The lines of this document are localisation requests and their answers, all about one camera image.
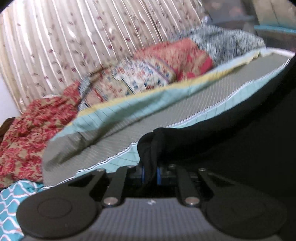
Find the black cloth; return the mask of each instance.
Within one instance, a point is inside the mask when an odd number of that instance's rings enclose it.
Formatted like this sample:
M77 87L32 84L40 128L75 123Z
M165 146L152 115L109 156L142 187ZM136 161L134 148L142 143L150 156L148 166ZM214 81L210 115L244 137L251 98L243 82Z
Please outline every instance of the black cloth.
M234 108L195 125L158 128L138 143L145 182L158 164L205 167L286 204L283 240L296 237L296 57Z
M2 0L0 3L0 13L12 2L13 0Z

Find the screw head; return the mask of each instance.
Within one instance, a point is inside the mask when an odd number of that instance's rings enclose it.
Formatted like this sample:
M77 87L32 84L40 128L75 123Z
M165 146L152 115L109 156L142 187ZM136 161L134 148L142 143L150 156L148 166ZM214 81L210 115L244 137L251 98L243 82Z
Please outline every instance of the screw head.
M113 206L118 203L118 199L116 197L107 197L103 202L107 206Z
M197 204L200 203L200 199L197 198L197 197L187 197L185 199L185 203L190 205L190 206L197 205Z

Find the curtain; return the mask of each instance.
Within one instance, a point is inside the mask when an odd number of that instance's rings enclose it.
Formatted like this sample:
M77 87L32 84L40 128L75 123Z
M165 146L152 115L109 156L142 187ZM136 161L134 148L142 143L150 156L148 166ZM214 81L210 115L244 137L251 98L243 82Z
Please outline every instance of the curtain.
M197 0L15 0L0 15L0 70L21 112L86 73L201 23Z

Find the brown object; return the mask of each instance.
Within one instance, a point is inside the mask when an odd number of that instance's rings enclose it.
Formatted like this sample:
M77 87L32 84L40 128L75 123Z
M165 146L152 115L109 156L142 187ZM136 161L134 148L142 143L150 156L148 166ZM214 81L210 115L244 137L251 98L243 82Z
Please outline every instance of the brown object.
M296 29L296 6L288 0L252 0L260 25Z
M8 131L8 129L11 126L11 124L13 123L14 119L15 119L15 117L11 117L11 118L6 119L4 121L4 123L2 124L2 126L0 127L0 144L2 143L5 133Z

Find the white wall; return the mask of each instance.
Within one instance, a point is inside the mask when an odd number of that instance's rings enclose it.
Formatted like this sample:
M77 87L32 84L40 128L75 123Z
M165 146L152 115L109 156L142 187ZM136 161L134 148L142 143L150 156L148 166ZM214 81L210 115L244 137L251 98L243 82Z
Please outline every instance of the white wall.
M0 75L0 126L10 117L17 117L20 115L9 90Z

